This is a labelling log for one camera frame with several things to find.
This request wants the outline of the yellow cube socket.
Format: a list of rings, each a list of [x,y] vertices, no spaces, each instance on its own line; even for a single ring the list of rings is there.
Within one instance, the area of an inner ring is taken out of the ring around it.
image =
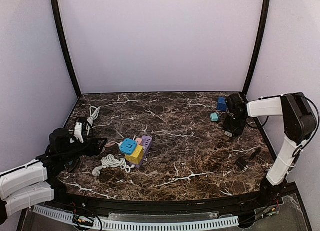
[[[139,165],[144,157],[144,147],[141,145],[138,145],[134,152],[131,155],[125,155],[125,158],[128,162]]]

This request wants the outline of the light blue charger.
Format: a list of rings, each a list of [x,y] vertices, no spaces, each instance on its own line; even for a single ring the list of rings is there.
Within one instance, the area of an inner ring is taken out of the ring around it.
[[[224,134],[230,138],[233,137],[233,134],[231,132],[225,131]]]

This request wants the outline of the purple power strip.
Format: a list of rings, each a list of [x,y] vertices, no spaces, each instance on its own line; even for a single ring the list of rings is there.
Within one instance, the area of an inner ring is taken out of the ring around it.
[[[151,136],[146,136],[146,135],[142,136],[142,146],[144,147],[144,155],[140,163],[134,165],[136,169],[139,169],[142,166],[148,152],[150,151],[152,144],[153,144],[153,138]]]

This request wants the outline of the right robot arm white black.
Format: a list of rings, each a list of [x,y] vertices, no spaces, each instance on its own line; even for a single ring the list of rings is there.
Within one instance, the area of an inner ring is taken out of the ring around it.
[[[223,122],[223,129],[228,136],[241,136],[249,118],[277,117],[282,122],[278,125],[282,145],[260,183],[256,199],[257,203],[266,206],[281,195],[284,181],[318,132],[319,109],[303,92],[261,97],[254,101],[245,101],[238,94],[232,94],[225,103],[229,114]]]

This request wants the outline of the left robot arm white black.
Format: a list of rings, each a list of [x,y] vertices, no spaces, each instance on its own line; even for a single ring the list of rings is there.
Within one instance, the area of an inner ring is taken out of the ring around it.
[[[107,138],[95,137],[92,125],[84,117],[77,119],[73,131],[54,130],[44,154],[1,172],[0,222],[3,224],[13,214],[41,203],[64,202],[67,187],[58,175],[82,156],[99,156],[107,142]]]

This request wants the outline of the pink charger plug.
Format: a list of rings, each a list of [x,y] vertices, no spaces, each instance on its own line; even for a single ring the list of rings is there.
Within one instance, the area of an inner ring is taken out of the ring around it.
[[[143,140],[141,138],[136,138],[135,141],[137,142],[138,146],[142,146],[143,145]]]

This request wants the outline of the blue adapter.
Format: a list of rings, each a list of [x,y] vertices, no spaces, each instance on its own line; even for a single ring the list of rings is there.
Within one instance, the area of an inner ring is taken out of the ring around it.
[[[130,156],[134,153],[137,146],[138,146],[138,143],[135,140],[126,138],[120,145],[119,150],[121,153]]]

